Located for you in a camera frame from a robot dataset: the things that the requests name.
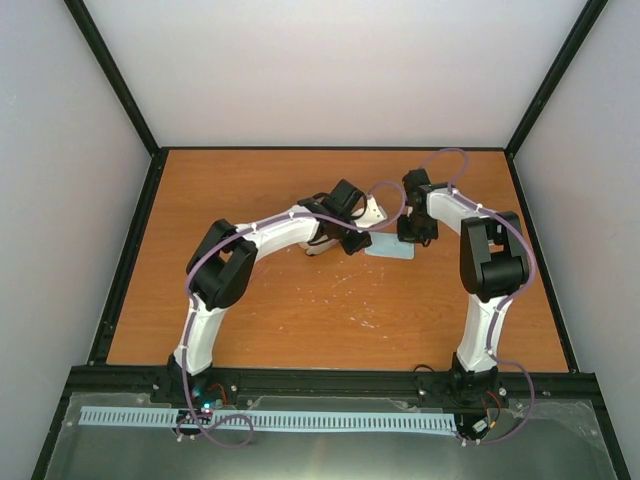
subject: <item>robotic arm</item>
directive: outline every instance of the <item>robotic arm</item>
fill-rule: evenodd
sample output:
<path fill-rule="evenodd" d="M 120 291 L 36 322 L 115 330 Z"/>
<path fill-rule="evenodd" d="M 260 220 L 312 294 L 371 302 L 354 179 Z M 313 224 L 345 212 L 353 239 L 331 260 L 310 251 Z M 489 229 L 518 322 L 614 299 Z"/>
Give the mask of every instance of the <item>robotic arm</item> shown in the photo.
<path fill-rule="evenodd" d="M 361 199 L 365 206 L 352 212 Z M 226 262 L 219 255 L 212 257 L 196 274 L 190 286 L 197 302 L 189 308 L 182 341 L 174 351 L 176 362 L 186 367 L 189 374 L 196 375 L 211 366 L 213 345 L 222 320 L 229 307 L 244 294 L 255 262 L 295 244 L 304 248 L 309 256 L 318 255 L 338 242 L 349 255 L 371 245 L 371 237 L 366 232 L 346 230 L 311 216 L 295 216 L 300 213 L 330 216 L 363 229 L 387 218 L 375 198 L 365 196 L 349 182 L 342 180 L 329 195 L 324 195 L 322 201 L 315 198 L 301 200 L 289 210 L 259 222 L 269 224 L 271 219 L 284 217 L 264 228 L 254 228 L 253 232 L 233 242 L 229 249 L 223 249 L 231 253 Z M 233 226 L 226 220 L 215 222 L 189 262 L 187 272 L 222 239 L 250 228 L 252 225 Z M 192 325 L 187 332 L 191 318 Z M 189 345 L 186 366 L 182 365 L 183 345 Z"/>
<path fill-rule="evenodd" d="M 403 185 L 409 208 L 407 215 L 398 219 L 397 231 L 401 241 L 428 244 L 438 238 L 438 221 L 460 235 L 460 276 L 469 293 L 469 307 L 462 342 L 454 354 L 453 370 L 457 372 L 461 386 L 477 383 L 479 377 L 483 377 L 481 381 L 485 382 L 489 372 L 497 373 L 495 361 L 486 349 L 491 319 L 498 304 L 517 290 L 529 274 L 524 248 L 498 222 L 460 201 L 455 190 L 450 191 L 446 184 L 433 185 L 424 169 L 410 171 L 403 178 Z M 365 196 L 345 180 L 329 195 L 322 196 L 324 198 L 320 202 L 317 198 L 302 200 L 285 214 L 322 214 L 362 229 L 386 219 L 386 214 L 373 197 Z M 366 201 L 365 207 L 353 212 L 361 199 Z M 500 215 L 520 230 L 515 213 Z M 188 319 L 193 318 L 192 328 L 187 332 L 185 326 L 174 356 L 178 365 L 191 375 L 211 365 L 213 344 L 222 319 L 229 307 L 244 294 L 256 261 L 296 243 L 309 255 L 321 253 L 337 242 L 349 255 L 371 244 L 366 231 L 346 230 L 312 217 L 291 215 L 260 229 L 253 225 L 253 232 L 223 249 L 231 253 L 226 262 L 219 255 L 212 257 L 196 273 L 190 285 L 198 302 L 189 311 Z M 214 223 L 189 262 L 187 271 L 225 237 L 251 227 L 233 226 L 226 220 Z M 509 304 L 500 309 L 491 334 L 490 345 L 494 354 Z M 182 365 L 183 345 L 189 345 L 186 365 Z"/>

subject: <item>black aluminum frame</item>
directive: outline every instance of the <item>black aluminum frame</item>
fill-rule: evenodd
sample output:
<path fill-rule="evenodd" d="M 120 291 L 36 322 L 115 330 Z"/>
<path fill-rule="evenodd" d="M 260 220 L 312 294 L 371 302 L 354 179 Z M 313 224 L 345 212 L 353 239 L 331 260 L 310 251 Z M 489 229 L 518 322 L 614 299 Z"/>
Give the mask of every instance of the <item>black aluminum frame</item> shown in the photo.
<path fill-rule="evenodd" d="M 109 53 L 107 45 L 100 35 L 91 15 L 82 0 L 65 0 L 78 28 L 84 35 L 96 60 L 122 103 L 131 123 L 138 132 L 141 141 L 150 156 L 147 177 L 140 194 L 129 233 L 118 262 L 116 274 L 109 291 L 102 318 L 91 349 L 88 364 L 73 367 L 55 412 L 49 434 L 45 440 L 34 479 L 43 478 L 51 458 L 53 448 L 61 427 L 69 398 L 81 392 L 137 392 L 149 393 L 156 401 L 169 401 L 182 404 L 182 398 L 171 390 L 169 373 L 166 367 L 110 366 L 106 365 L 107 355 L 113 340 L 113 334 L 120 316 L 129 281 L 133 273 L 136 258 L 151 213 L 155 195 L 160 183 L 167 156 L 171 149 L 242 149 L 242 150 L 406 150 L 429 151 L 439 147 L 159 147 L 144 117 L 136 105 L 124 78 Z M 578 52 L 598 16 L 606 6 L 606 0 L 588 0 L 574 27 L 569 33 L 555 61 L 549 69 L 529 108 L 516 128 L 513 137 L 505 148 L 467 148 L 468 150 L 499 150 L 505 154 L 505 160 L 512 177 L 514 188 L 523 213 L 524 222 L 538 261 L 540 274 L 558 331 L 569 373 L 532 374 L 536 396 L 541 398 L 585 399 L 594 406 L 609 455 L 616 474 L 621 479 L 630 478 L 615 432 L 611 425 L 604 400 L 594 374 L 580 373 L 567 329 L 555 296 L 549 271 L 544 261 L 534 222 L 531 218 L 524 193 L 515 168 L 515 157 L 525 138 L 533 128 L 555 87 L 561 81 L 571 60 Z M 322 371 L 322 370 L 285 370 L 285 369 L 236 369 L 211 368 L 228 385 L 236 385 L 234 400 L 241 403 L 260 395 L 294 396 L 385 396 L 403 399 L 423 406 L 442 407 L 431 404 L 428 396 L 420 397 L 418 388 L 442 379 L 442 372 L 381 372 L 381 371 Z M 519 374 L 501 373 L 500 380 L 509 394 L 517 398 L 526 397 L 528 387 Z M 469 409 L 447 405 L 445 410 L 454 414 L 469 413 Z"/>

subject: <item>red wire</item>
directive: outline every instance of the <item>red wire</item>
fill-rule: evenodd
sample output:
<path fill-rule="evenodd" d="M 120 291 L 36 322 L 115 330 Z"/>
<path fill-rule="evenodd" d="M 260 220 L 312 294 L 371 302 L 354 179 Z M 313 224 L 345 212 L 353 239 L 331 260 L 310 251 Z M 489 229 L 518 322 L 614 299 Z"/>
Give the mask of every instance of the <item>red wire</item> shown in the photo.
<path fill-rule="evenodd" d="M 209 388 L 207 388 L 207 390 L 210 392 L 211 390 L 213 390 L 214 388 L 218 387 L 220 389 L 220 392 L 222 393 L 222 404 L 226 405 L 227 404 L 227 394 L 224 391 L 224 387 L 219 384 L 219 383 L 214 383 L 213 385 L 211 385 Z"/>
<path fill-rule="evenodd" d="M 496 402 L 496 405 L 498 405 L 498 411 L 502 410 L 502 404 L 500 403 L 500 400 L 498 399 L 498 397 L 493 392 L 490 392 L 489 390 L 487 390 L 487 395 L 493 398 L 493 400 Z"/>

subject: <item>black bracket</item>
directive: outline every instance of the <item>black bracket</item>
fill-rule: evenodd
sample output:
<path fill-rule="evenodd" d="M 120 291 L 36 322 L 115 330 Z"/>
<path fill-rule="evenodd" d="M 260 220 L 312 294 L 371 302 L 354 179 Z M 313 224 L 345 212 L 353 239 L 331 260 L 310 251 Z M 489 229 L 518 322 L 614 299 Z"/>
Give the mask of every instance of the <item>black bracket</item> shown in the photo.
<path fill-rule="evenodd" d="M 514 212 L 499 213 L 518 232 L 520 220 Z M 503 246 L 491 252 L 490 242 Z M 483 302 L 510 295 L 529 278 L 524 247 L 513 233 L 490 218 L 466 218 L 460 229 L 460 277 L 467 292 Z"/>
<path fill-rule="evenodd" d="M 331 190 L 331 193 L 320 193 L 313 198 L 302 199 L 298 202 L 298 205 L 305 207 L 312 213 L 319 213 L 336 218 L 344 223 L 355 225 L 352 212 L 358 202 L 363 199 L 365 200 L 364 208 L 366 209 L 367 204 L 364 192 L 347 180 L 342 179 Z M 318 222 L 320 224 L 318 231 L 310 243 L 326 235 L 329 240 L 338 240 L 347 255 L 353 255 L 363 248 L 371 246 L 371 235 L 368 232 L 350 230 L 326 220 L 318 220 Z"/>
<path fill-rule="evenodd" d="M 225 219 L 215 222 L 189 261 L 187 273 L 209 250 L 236 232 L 236 227 Z M 255 243 L 241 237 L 222 248 L 222 252 L 231 255 L 226 261 L 220 257 L 220 252 L 213 255 L 189 285 L 189 289 L 204 301 L 207 310 L 227 308 L 240 300 L 249 284 L 258 249 Z"/>
<path fill-rule="evenodd" d="M 207 404 L 213 406 L 218 401 L 222 401 L 225 405 L 237 404 L 239 375 L 234 369 L 222 374 L 220 372 L 219 369 L 209 367 L 197 375 L 187 373 L 187 382 L 194 405 L 208 408 Z M 174 355 L 169 355 L 166 370 L 158 375 L 156 383 L 161 388 L 154 391 L 154 402 L 185 404 L 182 368 L 176 362 Z"/>
<path fill-rule="evenodd" d="M 432 185 L 424 168 L 410 170 L 402 177 L 402 185 L 407 194 L 408 215 L 398 218 L 398 240 L 406 243 L 421 243 L 427 246 L 438 239 L 438 222 L 427 213 L 427 195 L 446 184 Z"/>
<path fill-rule="evenodd" d="M 498 367 L 484 372 L 467 371 L 460 364 L 458 355 L 453 353 L 449 370 L 449 396 L 459 406 L 478 406 L 482 395 L 490 391 L 498 395 L 501 384 L 498 380 Z"/>

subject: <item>wire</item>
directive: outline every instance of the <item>wire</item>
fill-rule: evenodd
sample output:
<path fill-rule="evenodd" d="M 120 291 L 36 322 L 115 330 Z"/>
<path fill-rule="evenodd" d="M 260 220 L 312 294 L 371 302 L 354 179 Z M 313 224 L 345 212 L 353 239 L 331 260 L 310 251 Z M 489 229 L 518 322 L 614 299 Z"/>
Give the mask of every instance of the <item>wire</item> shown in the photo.
<path fill-rule="evenodd" d="M 429 370 L 431 372 L 435 372 L 435 370 L 433 368 L 431 368 L 429 365 L 425 365 L 424 363 L 420 363 L 420 364 L 416 365 L 413 368 L 413 371 L 417 372 L 420 368 L 426 368 L 427 370 Z"/>
<path fill-rule="evenodd" d="M 535 404 L 536 401 L 536 395 L 535 395 L 535 388 L 533 386 L 533 380 L 531 379 L 531 375 L 529 374 L 529 372 L 524 368 L 524 366 L 518 362 L 514 362 L 514 361 L 510 361 L 510 360 L 502 360 L 499 359 L 495 356 L 489 355 L 491 358 L 493 358 L 496 362 L 501 363 L 503 365 L 511 365 L 513 367 L 518 367 L 522 373 L 524 374 L 524 377 L 527 379 L 527 383 L 529 384 L 529 408 L 527 409 L 527 413 L 525 413 L 524 417 L 522 418 L 522 421 L 520 423 L 518 423 L 518 425 L 516 425 L 515 427 L 513 427 L 512 430 L 510 430 L 508 433 L 505 433 L 503 436 L 501 436 L 500 438 L 496 438 L 493 440 L 487 440 L 486 442 L 483 442 L 484 445 L 496 445 L 498 443 L 502 443 L 505 440 L 508 440 L 509 438 L 513 437 L 516 433 L 518 433 L 520 430 L 522 430 L 522 428 L 529 422 L 529 420 L 531 419 L 531 413 L 533 412 L 533 406 Z"/>
<path fill-rule="evenodd" d="M 498 399 L 498 397 L 491 390 L 487 390 L 487 395 L 493 398 L 493 401 L 496 402 L 496 405 L 498 406 L 498 414 L 496 415 L 496 418 L 493 419 L 493 422 L 489 423 L 489 427 L 493 428 L 493 426 L 496 424 L 496 422 L 500 418 L 500 413 L 502 412 L 502 403 L 500 403 L 500 400 Z M 484 409 L 485 409 L 485 412 L 487 412 L 487 418 L 489 418 L 489 410 L 487 410 L 486 406 L 484 407 Z"/>
<path fill-rule="evenodd" d="M 198 273 L 198 271 L 216 253 L 218 253 L 220 250 L 222 250 L 227 245 L 229 245 L 229 244 L 235 242 L 236 240 L 238 240 L 239 238 L 243 237 L 244 235 L 253 232 L 254 228 L 256 230 L 258 230 L 258 229 L 265 228 L 265 227 L 268 227 L 269 225 L 273 225 L 273 224 L 276 224 L 276 223 L 279 223 L 279 222 L 291 221 L 294 218 L 315 218 L 315 219 L 318 219 L 318 220 L 326 220 L 328 222 L 335 223 L 336 225 L 340 225 L 340 226 L 342 226 L 344 228 L 347 228 L 349 230 L 356 230 L 356 231 L 376 231 L 376 230 L 381 230 L 383 228 L 386 228 L 387 226 L 395 223 L 395 221 L 400 217 L 400 215 L 402 215 L 402 212 L 404 210 L 404 207 L 405 207 L 405 204 L 406 204 L 406 201 L 407 201 L 407 197 L 406 197 L 404 188 L 402 188 L 397 183 L 384 182 L 384 184 L 385 185 L 391 185 L 391 186 L 395 187 L 400 192 L 400 195 L 402 197 L 402 202 L 400 204 L 400 208 L 398 209 L 398 212 L 393 217 L 388 219 L 386 222 L 382 222 L 382 223 L 380 223 L 378 225 L 375 225 L 373 227 L 365 228 L 365 227 L 357 227 L 355 225 L 351 225 L 349 223 L 345 223 L 345 222 L 342 222 L 340 220 L 337 220 L 337 219 L 335 219 L 333 217 L 330 217 L 328 215 L 322 215 L 322 214 L 318 214 L 318 213 L 312 213 L 312 212 L 290 212 L 290 213 L 288 212 L 288 213 L 283 213 L 281 215 L 276 215 L 274 217 L 270 217 L 270 218 L 267 218 L 265 220 L 262 220 L 261 222 L 257 222 L 256 224 L 254 224 L 253 227 L 242 229 L 242 230 L 236 232 L 235 234 L 230 235 L 229 237 L 227 237 L 224 240 L 220 241 L 218 244 L 214 245 L 208 252 L 206 252 L 194 264 L 193 268 L 191 268 L 191 271 L 187 275 L 187 279 L 185 281 L 184 289 L 185 289 L 185 293 L 187 294 L 187 296 L 190 299 L 192 312 L 189 315 L 189 318 L 187 319 L 187 324 L 185 326 L 184 334 L 183 334 L 183 337 L 182 337 L 182 342 L 181 342 L 179 348 L 182 349 L 182 355 L 181 355 L 181 359 L 182 359 L 182 368 L 181 368 L 182 388 L 183 388 L 183 391 L 184 391 L 185 400 L 187 402 L 187 408 L 189 410 L 189 414 L 191 415 L 191 418 L 193 419 L 194 424 L 198 427 L 198 430 L 200 430 L 200 433 L 197 436 L 203 435 L 209 441 L 211 441 L 212 443 L 214 443 L 215 445 L 217 445 L 217 446 L 219 446 L 221 448 L 237 449 L 237 448 L 242 448 L 242 447 L 246 446 L 247 444 L 249 444 L 249 442 L 251 442 L 251 440 L 253 439 L 253 435 L 254 435 L 253 422 L 251 421 L 251 418 L 248 417 L 247 415 L 242 415 L 242 414 L 229 415 L 227 417 L 224 417 L 224 418 L 220 419 L 219 421 L 217 421 L 213 425 L 205 428 L 204 425 L 202 425 L 202 422 L 200 422 L 200 417 L 202 417 L 202 414 L 198 414 L 196 412 L 194 406 L 193 406 L 193 401 L 191 400 L 191 394 L 190 394 L 190 391 L 189 391 L 189 379 L 187 377 L 186 366 L 187 366 L 187 349 L 189 348 L 189 346 L 188 346 L 189 337 L 191 335 L 191 330 L 193 329 L 193 325 L 194 325 L 194 322 L 195 322 L 195 317 L 196 317 L 196 314 L 197 314 L 197 311 L 198 311 L 198 303 L 199 303 L 198 302 L 198 298 L 193 294 L 193 292 L 191 292 L 189 287 L 190 287 L 191 283 L 193 282 L 193 279 L 196 276 L 196 274 Z M 215 430 L 220 425 L 228 422 L 231 418 L 242 419 L 249 426 L 249 435 L 248 435 L 248 437 L 244 441 L 242 441 L 241 443 L 236 444 L 236 445 L 228 445 L 228 444 L 222 443 L 219 440 L 216 440 L 215 438 L 213 438 L 209 434 L 210 431 Z"/>
<path fill-rule="evenodd" d="M 482 400 L 482 409 L 484 410 L 484 414 L 487 416 L 487 426 L 489 428 L 492 428 L 491 417 L 489 416 L 489 409 L 487 408 L 487 404 L 485 403 L 484 398 L 481 398 L 480 400 Z"/>
<path fill-rule="evenodd" d="M 227 402 L 227 393 L 224 391 L 224 387 L 222 385 L 220 385 L 219 383 L 214 383 L 209 388 L 207 388 L 207 391 L 210 392 L 215 388 L 220 389 L 220 392 L 222 393 L 222 404 L 223 405 L 227 405 L 227 403 L 228 403 Z"/>
<path fill-rule="evenodd" d="M 447 182 L 447 189 L 449 190 L 449 193 L 451 193 L 452 186 L 456 183 L 456 181 L 458 181 L 458 179 L 464 174 L 464 172 L 467 171 L 467 168 L 469 168 L 469 165 L 471 164 L 471 158 L 469 157 L 469 154 L 466 151 L 457 147 L 441 148 L 440 150 L 433 152 L 431 155 L 425 158 L 424 161 L 420 164 L 420 168 L 424 168 L 427 165 L 427 163 L 429 163 L 432 160 L 435 160 L 440 155 L 447 152 L 459 153 L 460 155 L 462 155 L 462 158 L 464 160 L 464 163 L 462 164 L 462 168 L 458 170 L 458 173 L 456 173 L 453 177 L 451 177 Z"/>
<path fill-rule="evenodd" d="M 211 413 L 199 413 L 199 414 L 197 415 L 197 417 L 198 417 L 200 420 L 204 420 L 204 419 L 210 418 L 210 417 L 211 417 Z M 180 437 L 180 435 L 188 435 L 187 433 L 184 433 L 184 432 L 183 432 L 182 430 L 180 430 L 180 429 L 181 429 L 181 428 L 182 428 L 182 426 L 183 426 L 185 423 L 187 423 L 189 420 L 191 420 L 191 416 L 190 416 L 190 415 L 185 415 L 185 417 L 184 417 L 182 420 L 180 420 L 180 421 L 178 422 L 178 424 L 176 425 L 176 436 L 177 436 L 178 438 Z"/>

